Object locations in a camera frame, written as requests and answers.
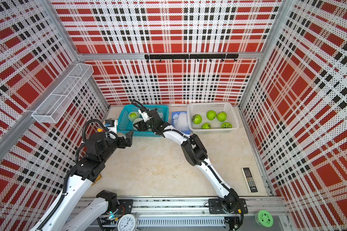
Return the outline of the white foam net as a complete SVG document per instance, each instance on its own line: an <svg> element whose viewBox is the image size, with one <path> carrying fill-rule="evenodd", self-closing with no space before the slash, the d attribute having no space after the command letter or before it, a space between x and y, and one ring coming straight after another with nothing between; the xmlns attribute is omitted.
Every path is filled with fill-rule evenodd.
<svg viewBox="0 0 347 231"><path fill-rule="evenodd" d="M134 121L133 121L133 125L134 124L138 124L139 122L144 122L144 119L139 117L139 118L136 118Z"/></svg>

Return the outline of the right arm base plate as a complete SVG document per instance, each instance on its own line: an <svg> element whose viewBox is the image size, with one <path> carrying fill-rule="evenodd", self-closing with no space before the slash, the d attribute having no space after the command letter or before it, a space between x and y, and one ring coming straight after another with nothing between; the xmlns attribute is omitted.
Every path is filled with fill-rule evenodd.
<svg viewBox="0 0 347 231"><path fill-rule="evenodd" d="M248 214L248 207L245 199L240 199L237 203L235 211L226 212L222 206L221 198L213 198L208 200L208 208L210 214Z"/></svg>

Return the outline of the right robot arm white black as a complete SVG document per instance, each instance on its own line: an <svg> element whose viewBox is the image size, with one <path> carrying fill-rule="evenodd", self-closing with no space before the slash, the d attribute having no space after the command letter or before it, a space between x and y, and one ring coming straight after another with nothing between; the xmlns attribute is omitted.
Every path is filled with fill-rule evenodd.
<svg viewBox="0 0 347 231"><path fill-rule="evenodd" d="M210 182L218 198L221 199L221 208L228 214L246 214L246 204L239 195L218 174L207 155L203 143L198 135L186 135L175 129L170 123L163 121L157 109L149 110L137 100L131 101L137 107L143 120L134 124L138 131L151 130L154 134L170 139L182 148L183 154L192 166L197 167Z"/></svg>

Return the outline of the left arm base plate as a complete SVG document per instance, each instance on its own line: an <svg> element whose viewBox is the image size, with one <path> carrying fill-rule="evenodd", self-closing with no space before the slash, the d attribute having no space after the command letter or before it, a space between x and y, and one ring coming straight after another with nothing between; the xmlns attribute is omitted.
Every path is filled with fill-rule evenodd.
<svg viewBox="0 0 347 231"><path fill-rule="evenodd" d="M109 202L107 211L104 215L112 216L113 218L130 214L133 208L133 199L116 199Z"/></svg>

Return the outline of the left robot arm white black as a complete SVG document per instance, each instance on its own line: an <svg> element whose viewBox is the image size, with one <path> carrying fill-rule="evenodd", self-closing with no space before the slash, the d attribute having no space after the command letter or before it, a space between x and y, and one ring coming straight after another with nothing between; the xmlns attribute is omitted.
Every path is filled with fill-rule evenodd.
<svg viewBox="0 0 347 231"><path fill-rule="evenodd" d="M32 230L84 231L107 211L118 211L120 204L117 195L102 191L86 209L72 220L68 219L84 193L95 183L112 154L117 149L132 146L134 131L119 137L117 125L117 120L113 119L105 122L91 119L84 124L83 142L76 152L86 148L86 154L82 159L78 159L66 174L61 193Z"/></svg>

